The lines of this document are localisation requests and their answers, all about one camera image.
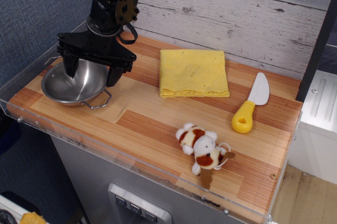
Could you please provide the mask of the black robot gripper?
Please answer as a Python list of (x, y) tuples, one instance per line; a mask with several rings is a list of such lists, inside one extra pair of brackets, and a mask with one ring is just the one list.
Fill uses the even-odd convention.
[(113, 36), (99, 36), (90, 30), (59, 33), (58, 52), (63, 57), (66, 74), (73, 78), (79, 60), (109, 66), (107, 87), (114, 86), (123, 73), (130, 72), (136, 55), (121, 45)]

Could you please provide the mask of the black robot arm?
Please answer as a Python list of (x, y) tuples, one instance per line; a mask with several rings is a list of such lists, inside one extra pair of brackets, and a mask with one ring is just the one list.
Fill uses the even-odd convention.
[[(138, 0), (92, 0), (85, 31), (58, 34), (57, 49), (68, 76), (74, 77), (79, 61), (87, 60), (109, 68), (106, 86), (110, 87), (122, 74), (132, 70), (136, 55), (125, 45), (137, 39), (137, 32), (131, 26), (140, 12), (137, 4)], [(121, 38), (124, 27), (133, 33), (133, 40)]]

